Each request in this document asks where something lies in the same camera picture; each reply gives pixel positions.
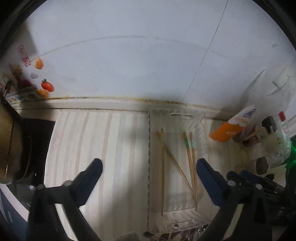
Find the white wall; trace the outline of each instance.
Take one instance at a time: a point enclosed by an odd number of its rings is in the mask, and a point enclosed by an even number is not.
[[[20,27],[0,71],[21,64],[19,45],[33,63],[24,75],[38,88],[44,78],[51,82],[50,97],[145,98],[231,111],[263,69],[272,80],[296,57],[251,0],[48,0]],[[42,70],[34,68],[38,57]]]

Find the black stove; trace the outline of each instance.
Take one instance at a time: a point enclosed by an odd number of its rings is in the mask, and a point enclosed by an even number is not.
[[[7,185],[17,200],[30,209],[32,197],[39,184],[44,182],[45,162],[55,122],[40,119],[24,119],[31,131],[32,151],[25,178],[20,182]]]

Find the red bottle cap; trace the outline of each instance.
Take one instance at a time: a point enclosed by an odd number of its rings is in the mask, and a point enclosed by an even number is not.
[[[281,111],[279,113],[279,118],[280,118],[281,122],[283,122],[286,119],[285,113]]]

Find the screw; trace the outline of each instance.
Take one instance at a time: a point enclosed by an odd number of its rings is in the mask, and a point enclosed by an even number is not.
[[[256,184],[256,187],[257,187],[258,190],[261,190],[262,189],[262,185],[260,185],[258,183]]]
[[[43,184],[39,184],[38,186],[37,186],[37,189],[38,190],[41,190],[42,188],[44,188],[45,186],[43,185]]]
[[[229,180],[228,185],[231,186],[231,187],[234,187],[236,185],[236,183],[233,180]]]
[[[68,186],[70,186],[71,184],[72,184],[72,181],[67,180],[67,181],[64,181],[63,186],[68,187]]]

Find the striped tablecloth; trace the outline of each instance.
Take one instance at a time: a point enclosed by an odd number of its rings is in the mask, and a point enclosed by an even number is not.
[[[204,119],[206,134],[223,121]],[[208,138],[209,163],[226,177],[239,161],[238,146]],[[88,202],[80,207],[104,241],[147,230],[148,113],[108,110],[61,110],[46,159],[46,187],[73,180],[93,158],[103,161],[103,174]],[[57,205],[67,235],[76,240],[61,205]]]

